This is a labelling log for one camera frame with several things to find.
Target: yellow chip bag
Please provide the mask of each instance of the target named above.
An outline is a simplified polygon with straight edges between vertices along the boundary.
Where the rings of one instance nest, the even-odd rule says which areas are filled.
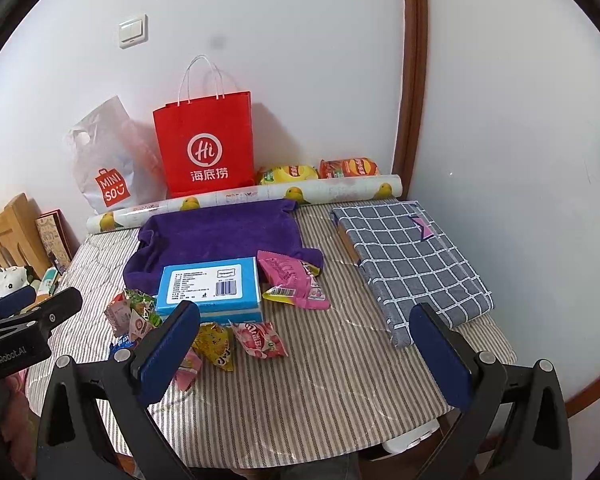
[[[280,184],[318,178],[318,172],[312,166],[278,166],[262,173],[258,184]]]
[[[234,371],[229,348],[229,330],[224,326],[218,323],[201,323],[191,347],[222,370]]]

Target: white plastic bag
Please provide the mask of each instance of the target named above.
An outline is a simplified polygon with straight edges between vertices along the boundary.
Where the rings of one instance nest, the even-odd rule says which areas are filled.
[[[74,154],[75,181],[97,213],[165,198],[157,152],[141,138],[118,96],[77,123],[68,141]]]

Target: snack bag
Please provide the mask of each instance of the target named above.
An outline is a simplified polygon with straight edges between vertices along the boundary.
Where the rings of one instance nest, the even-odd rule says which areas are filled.
[[[300,308],[327,310],[330,303],[315,275],[319,269],[284,254],[258,251],[258,263],[272,288],[262,293],[265,300],[288,303]]]
[[[136,346],[136,343],[129,340],[129,334],[123,335],[120,339],[118,339],[117,343],[109,343],[109,359],[111,359],[113,354],[115,354],[121,348],[133,348],[134,346]]]
[[[104,310],[104,315],[113,329],[114,337],[120,337],[129,332],[131,309],[122,293],[113,297]]]
[[[267,357],[286,357],[285,346],[280,341],[270,322],[264,323],[232,323],[235,338],[240,342],[247,354],[266,359]]]
[[[181,392],[186,392],[190,388],[193,381],[196,380],[200,368],[202,368],[202,359],[193,351],[193,348],[190,348],[174,377],[176,386]]]
[[[129,319],[129,339],[131,341],[138,341],[142,339],[152,330],[154,326],[145,320],[135,310],[131,311],[131,318]]]
[[[201,323],[191,347],[222,370],[234,371],[229,348],[229,331],[218,323]]]
[[[126,288],[125,297],[129,307],[135,310],[144,320],[151,323],[154,328],[158,328],[162,324],[160,315],[155,311],[155,298],[153,296],[139,290]]]
[[[320,178],[340,178],[343,176],[379,175],[378,165],[365,157],[343,158],[342,160],[321,160],[318,175]]]
[[[318,178],[318,172],[312,166],[278,166],[260,174],[258,184],[279,184],[316,178]]]

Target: purple towel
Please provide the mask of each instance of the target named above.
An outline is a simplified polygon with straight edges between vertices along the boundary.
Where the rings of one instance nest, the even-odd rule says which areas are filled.
[[[138,250],[122,273],[125,285],[157,294],[165,266],[248,258],[258,250],[321,269],[322,252],[302,247],[300,229],[290,215],[296,205],[283,198],[152,216],[140,229]]]

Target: wooden headboard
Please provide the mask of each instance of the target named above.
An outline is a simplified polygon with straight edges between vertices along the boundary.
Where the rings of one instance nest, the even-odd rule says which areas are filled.
[[[0,267],[31,266],[42,278],[51,266],[35,220],[24,193],[5,206],[0,213]]]

